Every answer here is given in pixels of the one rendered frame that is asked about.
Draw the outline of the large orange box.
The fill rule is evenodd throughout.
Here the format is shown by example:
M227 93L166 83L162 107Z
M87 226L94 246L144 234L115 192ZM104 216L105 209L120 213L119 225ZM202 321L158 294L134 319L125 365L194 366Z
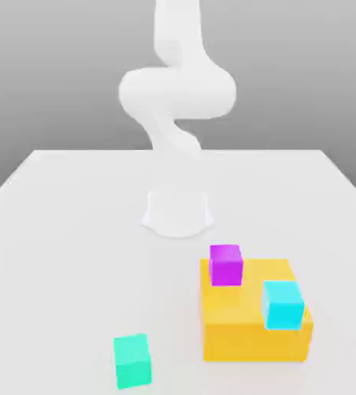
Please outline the large orange box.
M203 357L211 362L303 362L314 321L303 312L299 330L268 330L261 311L263 282L295 279L286 259L246 259L240 286L211 285L209 260L200 261Z

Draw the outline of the small purple cube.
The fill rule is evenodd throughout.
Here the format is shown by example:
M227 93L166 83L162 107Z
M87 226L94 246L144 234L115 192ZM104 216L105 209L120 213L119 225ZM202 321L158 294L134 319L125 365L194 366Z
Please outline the small purple cube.
M241 286L243 258L238 245L210 245L209 275L212 286Z

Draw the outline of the small green cube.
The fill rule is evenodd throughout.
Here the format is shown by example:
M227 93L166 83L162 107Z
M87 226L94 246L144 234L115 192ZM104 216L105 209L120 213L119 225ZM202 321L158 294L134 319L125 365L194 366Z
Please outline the small green cube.
M152 383L147 335L138 333L114 338L114 364L119 390Z

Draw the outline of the small cyan cube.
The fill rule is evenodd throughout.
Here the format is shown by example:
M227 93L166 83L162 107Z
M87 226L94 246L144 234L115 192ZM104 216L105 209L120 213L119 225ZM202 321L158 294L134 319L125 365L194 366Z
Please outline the small cyan cube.
M261 313L267 330L300 330L305 303L293 280L265 280Z

